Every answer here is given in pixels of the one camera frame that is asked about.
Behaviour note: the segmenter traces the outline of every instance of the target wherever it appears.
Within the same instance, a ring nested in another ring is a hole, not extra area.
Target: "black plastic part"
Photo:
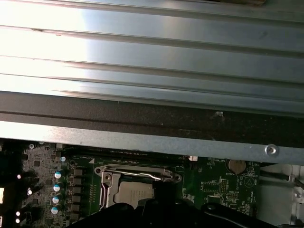
[[[273,225],[217,203],[204,204],[201,207],[201,212],[216,218],[215,221],[226,221],[230,224],[228,227],[234,225],[238,228],[275,228]]]
[[[220,204],[208,203],[201,210],[179,200],[150,199],[144,208],[117,203],[68,228],[83,227],[132,227],[132,228],[275,228],[268,223],[237,212]]]

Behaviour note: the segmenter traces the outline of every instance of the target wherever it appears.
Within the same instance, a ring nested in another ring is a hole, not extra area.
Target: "metal plate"
[[[104,132],[4,121],[0,121],[0,129],[0,138],[256,162],[304,164],[304,149],[279,145],[277,145],[278,155],[268,156],[265,153],[266,146],[258,144]]]
[[[12,92],[0,97],[1,121],[304,147],[300,118]]]
[[[277,5],[1,1],[0,90],[303,115],[304,9]]]

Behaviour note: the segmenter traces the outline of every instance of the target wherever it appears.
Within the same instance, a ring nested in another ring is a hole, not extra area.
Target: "aluminum surface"
[[[4,0],[0,90],[303,115],[304,7],[283,6]]]
[[[272,157],[266,155],[265,145],[248,143],[105,132],[4,121],[0,121],[0,129],[2,129],[0,138],[245,161],[304,164],[304,149],[280,147],[280,145],[277,145],[279,154]]]

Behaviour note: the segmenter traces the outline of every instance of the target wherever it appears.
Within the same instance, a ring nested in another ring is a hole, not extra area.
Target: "motherboard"
[[[18,220],[22,227],[64,228],[118,202],[143,206],[162,194],[164,182],[172,197],[197,208],[216,202],[255,215],[257,162],[43,142],[23,153],[20,176],[34,173],[37,187],[28,189],[20,210],[39,208],[40,217]]]

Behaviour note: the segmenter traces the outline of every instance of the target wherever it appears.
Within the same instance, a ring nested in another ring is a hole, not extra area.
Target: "surface mount component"
[[[95,174],[101,177],[100,208],[107,208],[121,202],[136,208],[140,200],[153,198],[152,182],[143,183],[132,181],[132,179],[123,181],[122,176],[172,183],[182,180],[181,175],[168,169],[119,164],[96,167]]]

